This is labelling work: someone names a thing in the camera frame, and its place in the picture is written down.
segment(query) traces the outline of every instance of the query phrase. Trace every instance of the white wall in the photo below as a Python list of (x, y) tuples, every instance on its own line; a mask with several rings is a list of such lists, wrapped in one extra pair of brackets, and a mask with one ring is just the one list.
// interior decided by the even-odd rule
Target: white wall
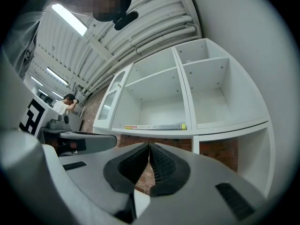
[(33, 81), (28, 74), (25, 74), (23, 82), (29, 90), (35, 87), (35, 81)]
[(69, 113), (69, 125), (73, 131), (79, 131), (82, 122), (83, 118), (75, 115), (74, 113)]
[(201, 29), (227, 50), (260, 90), (273, 124), (275, 173), (270, 195), (281, 192), (299, 157), (299, 54), (267, 0), (194, 0)]

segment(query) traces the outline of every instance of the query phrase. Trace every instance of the white shirt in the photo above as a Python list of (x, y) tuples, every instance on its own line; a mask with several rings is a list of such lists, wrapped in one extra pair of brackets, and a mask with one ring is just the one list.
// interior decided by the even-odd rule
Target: white shirt
[(54, 104), (53, 109), (59, 114), (64, 114), (67, 107), (69, 107), (69, 105), (64, 104), (63, 101), (58, 101)]

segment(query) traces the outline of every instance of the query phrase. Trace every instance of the black hair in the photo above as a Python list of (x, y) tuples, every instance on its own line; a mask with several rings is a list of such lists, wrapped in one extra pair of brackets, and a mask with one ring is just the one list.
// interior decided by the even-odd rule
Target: black hair
[(69, 94), (67, 94), (66, 96), (64, 96), (63, 99), (66, 99), (66, 98), (69, 98), (70, 100), (76, 99), (75, 96), (74, 96), (73, 94), (71, 94), (71, 93), (69, 93)]

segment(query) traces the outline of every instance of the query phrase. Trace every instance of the white shelf unit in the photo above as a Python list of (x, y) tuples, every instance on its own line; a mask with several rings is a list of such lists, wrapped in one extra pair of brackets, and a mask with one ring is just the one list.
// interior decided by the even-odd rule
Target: white shelf unit
[(112, 129), (123, 129), (125, 125), (185, 123), (189, 114), (185, 113), (183, 92), (176, 66), (126, 85)]
[[(193, 129), (213, 128), (212, 133), (216, 133), (228, 128), (247, 128), (268, 120), (255, 84), (241, 65), (223, 49), (207, 39), (175, 48)], [(193, 48), (199, 48), (200, 52), (191, 53)]]
[[(124, 129), (184, 122), (182, 131)], [(190, 138), (196, 154), (199, 141), (237, 137), (238, 173), (265, 196), (270, 190), (275, 145), (267, 107), (243, 67), (209, 39), (163, 50), (120, 71), (101, 102), (94, 132)]]

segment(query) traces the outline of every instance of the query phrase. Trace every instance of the shelf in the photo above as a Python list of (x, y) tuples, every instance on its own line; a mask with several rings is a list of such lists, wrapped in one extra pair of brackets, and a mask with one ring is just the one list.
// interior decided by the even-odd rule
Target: shelf
[(127, 84), (175, 67), (172, 49), (165, 49), (134, 64)]
[(112, 128), (186, 123), (186, 116), (189, 114), (185, 113), (179, 74), (174, 67), (127, 85)]
[(125, 89), (141, 101), (173, 97), (181, 94), (181, 86), (176, 67), (150, 75), (128, 84)]
[(208, 39), (199, 39), (175, 47), (182, 64), (194, 61), (226, 57), (228, 54)]
[[(274, 167), (270, 149), (274, 144), (270, 132), (270, 122), (265, 122), (234, 132), (200, 135), (197, 139), (200, 144), (209, 144), (209, 142), (213, 141), (235, 138), (238, 145), (237, 173), (260, 190), (261, 193), (267, 195), (272, 179), (272, 176), (270, 176), (271, 168)], [(199, 151), (200, 154), (205, 153), (205, 151), (201, 150), (201, 146)]]
[(191, 91), (221, 88), (228, 61), (228, 58), (214, 58), (184, 65)]
[(251, 78), (235, 60), (213, 58), (182, 65), (193, 127), (225, 127), (261, 121), (263, 101)]
[(132, 136), (141, 137), (155, 137), (155, 138), (180, 138), (180, 139), (190, 139), (193, 137), (192, 131), (189, 130), (130, 130), (123, 128), (112, 128), (112, 131), (117, 134), (125, 134)]
[(221, 139), (228, 139), (238, 136), (247, 135), (256, 131), (263, 130), (269, 126), (269, 122), (262, 123), (257, 126), (247, 127), (244, 129), (239, 129), (235, 131), (226, 131), (218, 134), (203, 134), (199, 135), (199, 130), (134, 130), (134, 129), (124, 129), (124, 128), (112, 128), (116, 134), (125, 134), (132, 136), (143, 136), (143, 137), (155, 137), (155, 138), (192, 138), (195, 135), (199, 135), (199, 141), (215, 141)]

